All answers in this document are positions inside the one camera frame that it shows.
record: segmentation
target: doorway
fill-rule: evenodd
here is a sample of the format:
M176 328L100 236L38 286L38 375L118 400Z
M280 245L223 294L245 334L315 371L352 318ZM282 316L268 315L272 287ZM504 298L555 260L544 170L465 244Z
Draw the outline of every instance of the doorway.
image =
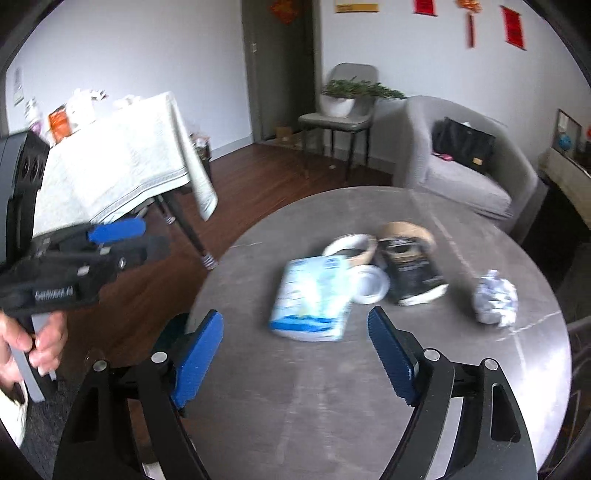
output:
M282 21L273 13L272 7L277 3L242 0L255 142L274 138L277 127L299 131L298 117L316 110L317 0L293 0L295 14L289 19L291 22Z

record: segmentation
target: red poster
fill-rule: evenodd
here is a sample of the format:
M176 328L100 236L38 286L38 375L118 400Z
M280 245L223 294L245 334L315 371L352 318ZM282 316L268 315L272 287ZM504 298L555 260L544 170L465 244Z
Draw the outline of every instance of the red poster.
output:
M521 29L521 15L507 7L501 7L505 17L505 30L507 43L525 50L523 42L523 30Z
M436 17L434 0L414 0L414 12L421 15Z

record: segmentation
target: round table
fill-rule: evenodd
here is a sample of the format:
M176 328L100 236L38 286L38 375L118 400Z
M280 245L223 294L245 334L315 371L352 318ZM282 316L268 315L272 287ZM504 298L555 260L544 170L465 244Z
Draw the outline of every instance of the round table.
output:
M412 307L380 302L397 328L451 361L499 361L528 427L538 467L563 421L570 391L570 347L548 283L506 234L465 207L390 187L355 187L292 203L252 227L223 256L191 312L209 309L224 338L194 401L187 431L213 479L376 480L410 419L367 332L371 305L353 305L339 342L306 343L267 327L285 264L320 255L347 233L376 235L386 222L427 228L433 258L450 284L445 296ZM495 269L517 287L517 324L477 323L476 278ZM452 399L428 478L445 472L462 401Z

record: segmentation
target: red decoration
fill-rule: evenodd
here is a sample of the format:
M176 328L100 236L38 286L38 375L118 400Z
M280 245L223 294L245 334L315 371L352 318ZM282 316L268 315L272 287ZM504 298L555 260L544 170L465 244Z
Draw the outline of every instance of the red decoration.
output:
M468 26L468 48L476 47L476 31L474 30L474 15L468 12L467 26Z
M456 0L457 6L468 10L466 16L466 28L468 33L468 48L476 46L476 28L474 26L474 14L482 12L482 5L478 0Z
M299 14L293 5L293 0L277 0L270 8L285 25L293 22Z
M420 15L437 16L434 0L414 0L414 12Z
M505 17L505 31L507 43L525 50L523 30L521 29L521 15L507 7L501 7Z

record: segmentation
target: plastic bag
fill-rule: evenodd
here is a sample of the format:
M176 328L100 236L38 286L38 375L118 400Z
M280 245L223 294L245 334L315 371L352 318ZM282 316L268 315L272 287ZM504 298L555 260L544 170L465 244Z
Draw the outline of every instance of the plastic bag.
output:
M340 340L350 311L349 262L314 257L287 264L269 326L306 342Z
M496 270L480 279L473 303L480 323L508 327L517 320L517 290L509 280L499 278Z

